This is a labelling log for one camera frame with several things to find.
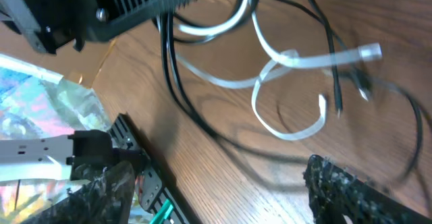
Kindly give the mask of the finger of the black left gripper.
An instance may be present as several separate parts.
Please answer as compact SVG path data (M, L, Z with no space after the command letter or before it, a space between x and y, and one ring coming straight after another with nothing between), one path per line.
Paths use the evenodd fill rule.
M93 5L86 22L92 42L107 42L141 23L186 6L191 0L90 0Z

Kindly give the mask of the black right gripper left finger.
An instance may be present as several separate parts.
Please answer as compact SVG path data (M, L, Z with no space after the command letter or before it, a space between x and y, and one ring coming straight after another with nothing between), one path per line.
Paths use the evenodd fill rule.
M134 195L135 172L122 161L67 198L26 219L29 224L124 224Z

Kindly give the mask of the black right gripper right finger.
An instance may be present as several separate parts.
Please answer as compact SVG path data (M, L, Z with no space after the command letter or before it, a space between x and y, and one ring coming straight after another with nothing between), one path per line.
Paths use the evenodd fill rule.
M392 200L329 160L312 155L303 174L315 223L431 224L431 219Z

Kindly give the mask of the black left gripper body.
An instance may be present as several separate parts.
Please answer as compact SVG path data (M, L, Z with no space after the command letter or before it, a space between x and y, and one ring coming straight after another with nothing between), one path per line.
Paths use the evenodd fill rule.
M106 43L109 0L1 0L1 23L23 36L39 53L55 55L70 43Z

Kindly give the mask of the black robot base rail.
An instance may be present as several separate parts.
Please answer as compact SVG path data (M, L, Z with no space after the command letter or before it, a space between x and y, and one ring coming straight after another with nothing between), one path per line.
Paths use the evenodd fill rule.
M138 130L129 115L120 113L109 133L119 148L142 151L144 166L138 172L136 191L141 207L151 214L150 223L201 222L177 187L176 177L164 156Z

